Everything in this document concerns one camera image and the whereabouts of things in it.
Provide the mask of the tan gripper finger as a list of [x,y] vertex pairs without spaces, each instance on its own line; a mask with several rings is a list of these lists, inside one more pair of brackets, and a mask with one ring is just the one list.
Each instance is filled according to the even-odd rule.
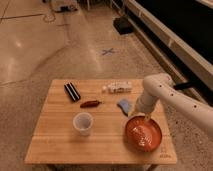
[[148,122],[151,119],[151,115],[145,115],[145,121]]

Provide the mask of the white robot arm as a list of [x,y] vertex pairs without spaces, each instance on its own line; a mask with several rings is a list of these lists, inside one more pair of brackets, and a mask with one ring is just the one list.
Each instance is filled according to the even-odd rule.
[[143,92],[136,100],[136,111],[150,114],[158,100],[164,101],[213,138],[213,107],[179,93],[172,83],[171,76],[166,73],[146,76],[142,81]]

